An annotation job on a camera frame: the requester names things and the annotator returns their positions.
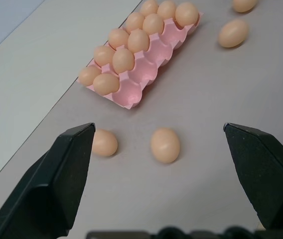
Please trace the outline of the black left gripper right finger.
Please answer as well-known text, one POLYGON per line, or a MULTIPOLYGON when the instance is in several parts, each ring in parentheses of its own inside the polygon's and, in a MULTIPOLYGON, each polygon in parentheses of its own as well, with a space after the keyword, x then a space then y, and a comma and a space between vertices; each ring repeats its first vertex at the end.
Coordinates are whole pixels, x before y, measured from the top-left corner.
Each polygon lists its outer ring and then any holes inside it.
POLYGON ((235 169, 265 229, 283 229, 283 145, 271 134, 226 123, 235 169))

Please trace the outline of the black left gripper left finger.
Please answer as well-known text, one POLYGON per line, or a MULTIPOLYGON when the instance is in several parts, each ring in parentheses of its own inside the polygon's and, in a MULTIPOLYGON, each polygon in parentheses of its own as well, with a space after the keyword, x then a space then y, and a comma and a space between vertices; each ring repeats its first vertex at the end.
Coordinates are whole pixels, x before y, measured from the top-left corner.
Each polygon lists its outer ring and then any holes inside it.
POLYGON ((85 188, 94 123, 60 134, 0 208, 0 239, 57 239, 73 228, 85 188))

